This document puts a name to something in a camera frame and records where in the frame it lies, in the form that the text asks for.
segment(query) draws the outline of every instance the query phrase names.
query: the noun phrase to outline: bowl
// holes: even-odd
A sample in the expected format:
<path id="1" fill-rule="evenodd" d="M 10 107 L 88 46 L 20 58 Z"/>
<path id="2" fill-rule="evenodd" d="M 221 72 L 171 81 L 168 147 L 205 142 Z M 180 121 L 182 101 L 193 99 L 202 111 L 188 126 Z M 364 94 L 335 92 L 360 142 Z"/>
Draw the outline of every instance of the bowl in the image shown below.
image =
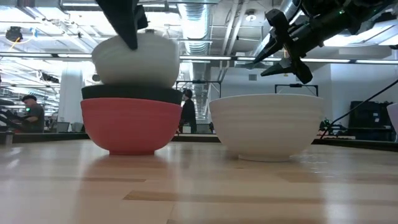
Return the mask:
<path id="1" fill-rule="evenodd" d="M 81 102 L 86 133 L 111 155 L 153 154 L 174 137 L 181 106 L 153 100 L 95 98 Z"/>
<path id="2" fill-rule="evenodd" d="M 250 161 L 288 161 L 311 145 L 323 117 L 323 99 L 307 95 L 232 96 L 209 106 L 220 141 Z"/>
<path id="3" fill-rule="evenodd" d="M 92 85 L 81 89 L 83 99 L 135 98 L 181 105 L 182 92 L 172 88 L 126 85 Z"/>
<path id="4" fill-rule="evenodd" d="M 120 36 L 100 43 L 92 53 L 104 84 L 133 84 L 171 88 L 177 80 L 178 45 L 155 34 L 137 34 L 138 49 L 131 50 Z"/>
<path id="5" fill-rule="evenodd" d="M 398 130 L 398 103 L 387 106 L 388 116 L 395 130 Z"/>

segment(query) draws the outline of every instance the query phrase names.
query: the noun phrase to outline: man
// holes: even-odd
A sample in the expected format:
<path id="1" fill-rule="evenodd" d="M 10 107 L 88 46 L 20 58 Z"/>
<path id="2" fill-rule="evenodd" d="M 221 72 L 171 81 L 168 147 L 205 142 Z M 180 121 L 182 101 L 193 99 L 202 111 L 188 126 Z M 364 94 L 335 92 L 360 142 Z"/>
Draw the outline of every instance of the man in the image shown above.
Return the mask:
<path id="1" fill-rule="evenodd" d="M 191 100 L 193 96 L 192 90 L 185 90 L 183 92 L 183 97 L 185 100 L 184 105 L 182 106 L 181 113 L 181 122 L 180 122 L 180 132 L 182 133 L 182 126 L 186 123 L 189 123 L 191 126 L 191 133 L 196 133 L 197 131 L 197 119 L 195 112 L 195 104 Z"/>
<path id="2" fill-rule="evenodd" d="M 30 127 L 32 132 L 43 132 L 44 130 L 44 109 L 37 103 L 36 96 L 26 95 L 22 98 L 22 102 L 25 103 L 29 116 L 22 123 L 27 127 Z"/>

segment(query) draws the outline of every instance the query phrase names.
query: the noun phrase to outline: wooden surface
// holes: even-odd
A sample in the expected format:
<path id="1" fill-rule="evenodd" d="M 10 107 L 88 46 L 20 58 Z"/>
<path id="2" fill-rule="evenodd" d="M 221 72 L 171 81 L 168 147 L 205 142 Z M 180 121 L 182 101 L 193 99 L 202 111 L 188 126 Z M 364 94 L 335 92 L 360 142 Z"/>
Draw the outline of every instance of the wooden surface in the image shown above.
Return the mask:
<path id="1" fill-rule="evenodd" d="M 398 154 L 311 146 L 288 163 L 221 144 L 109 157 L 91 141 L 0 148 L 1 224 L 396 224 Z"/>

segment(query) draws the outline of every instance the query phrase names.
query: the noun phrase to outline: pillar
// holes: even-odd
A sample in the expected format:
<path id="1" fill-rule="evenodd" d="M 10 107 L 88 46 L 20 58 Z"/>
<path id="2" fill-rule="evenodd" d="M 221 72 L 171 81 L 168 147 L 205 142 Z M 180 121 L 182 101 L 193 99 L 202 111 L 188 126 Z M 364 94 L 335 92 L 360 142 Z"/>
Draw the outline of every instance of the pillar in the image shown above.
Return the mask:
<path id="1" fill-rule="evenodd" d="M 83 123 L 80 101 L 81 89 L 85 86 L 83 67 L 80 62 L 65 62 L 62 70 L 58 121 Z"/>

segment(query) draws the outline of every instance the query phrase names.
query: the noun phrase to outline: ceiling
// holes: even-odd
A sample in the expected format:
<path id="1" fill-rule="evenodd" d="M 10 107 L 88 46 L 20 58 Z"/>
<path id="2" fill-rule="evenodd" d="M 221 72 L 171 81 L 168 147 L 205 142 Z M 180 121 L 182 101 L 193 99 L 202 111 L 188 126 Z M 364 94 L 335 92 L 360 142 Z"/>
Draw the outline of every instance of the ceiling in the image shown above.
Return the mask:
<path id="1" fill-rule="evenodd" d="M 46 4 L 52 2 L 52 4 L 42 7 L 37 5 L 38 2 L 46 2 Z M 88 4 L 95 4 L 94 1 L 90 0 L 64 0 L 63 2 L 77 2 L 87 6 Z M 36 0 L 36 7 L 16 7 L 15 3 L 16 0 L 5 0 L 5 2 L 0 3 L 0 52 L 89 54 L 100 42 L 116 35 L 98 7 L 90 6 L 84 9 L 60 7 L 58 0 Z M 281 1 L 277 0 L 249 1 L 247 9 L 254 10 L 256 19 L 253 21 L 243 19 L 238 32 L 238 40 L 232 48 L 232 54 L 250 52 L 259 44 L 265 36 L 261 34 L 265 12 L 272 8 L 278 8 L 280 3 Z M 143 4 L 150 4 L 152 9 L 155 5 L 164 6 L 163 3 L 159 2 L 145 1 Z M 170 8 L 174 9 L 174 2 L 169 1 L 169 4 Z M 211 43 L 210 55 L 221 55 L 227 24 L 231 19 L 233 1 L 221 0 L 210 6 L 210 37 L 205 41 Z M 239 13 L 245 13 L 240 12 L 240 8 L 241 5 L 238 6 L 236 17 L 239 16 Z M 155 29 L 159 35 L 179 42 L 183 49 L 182 43 L 186 40 L 182 35 L 180 15 L 174 13 L 175 10 L 170 12 L 155 11 L 149 10 L 146 12 L 149 21 L 148 29 Z M 395 22 L 381 24 L 376 27 L 378 30 L 350 37 L 350 40 L 338 36 L 328 41 L 328 45 L 332 46 L 337 45 L 336 43 L 345 43 L 347 45 L 366 45 L 367 47 L 322 47 L 312 50 L 307 56 L 311 58 L 386 58 L 391 54 L 390 48 L 378 44 L 385 43 L 387 40 L 390 40 L 389 44 L 394 43 L 394 41 L 397 41 L 398 44 L 398 37 L 395 37 L 398 34 L 398 26 Z M 20 43 L 14 44 L 6 39 L 6 32 L 10 29 L 10 26 L 22 28 L 23 39 Z M 276 56 L 283 55 L 283 52 L 279 52 Z M 34 85 L 32 88 L 7 87 L 6 89 L 14 94 L 12 96 L 36 93 L 39 96 L 53 99 L 52 104 L 57 102 L 59 87 L 57 84 L 53 84 L 52 88 L 37 87 L 49 84 L 40 79 L 38 71 L 61 79 L 64 67 L 61 60 L 23 60 L 21 58 L 3 58 L 0 60 L 2 85 Z M 91 62 L 84 63 L 84 74 L 87 77 L 86 84 L 92 85 L 94 81 L 91 76 L 95 73 L 95 68 Z M 190 76 L 182 74 L 179 79 L 189 80 Z"/>

